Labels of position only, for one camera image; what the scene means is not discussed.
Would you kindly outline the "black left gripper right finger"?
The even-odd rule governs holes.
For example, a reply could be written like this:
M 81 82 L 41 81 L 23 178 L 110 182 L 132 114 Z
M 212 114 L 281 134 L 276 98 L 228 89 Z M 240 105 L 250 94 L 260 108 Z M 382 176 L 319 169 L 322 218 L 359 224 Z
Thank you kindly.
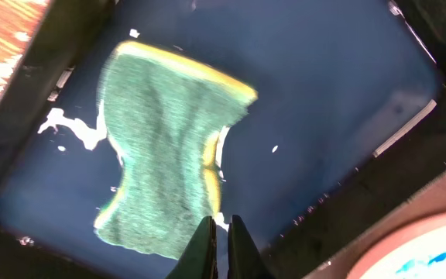
M 228 279 L 275 279 L 262 261 L 245 223 L 233 215 L 228 229 Z

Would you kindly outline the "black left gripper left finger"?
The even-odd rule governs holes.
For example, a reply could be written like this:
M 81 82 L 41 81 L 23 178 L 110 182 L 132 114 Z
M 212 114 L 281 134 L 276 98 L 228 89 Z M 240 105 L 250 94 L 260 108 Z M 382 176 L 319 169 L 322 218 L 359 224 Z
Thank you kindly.
M 216 223 L 206 216 L 166 279 L 218 279 Z

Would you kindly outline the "green yellow sponge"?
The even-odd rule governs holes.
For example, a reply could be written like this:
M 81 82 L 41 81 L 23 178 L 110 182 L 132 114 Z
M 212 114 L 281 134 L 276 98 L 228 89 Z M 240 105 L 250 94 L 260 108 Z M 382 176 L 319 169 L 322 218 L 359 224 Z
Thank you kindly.
M 98 238 L 178 259 L 200 221 L 221 210 L 221 131 L 257 98 L 254 88 L 199 61 L 120 43 L 98 87 L 98 110 L 122 166 L 114 197 L 94 221 Z

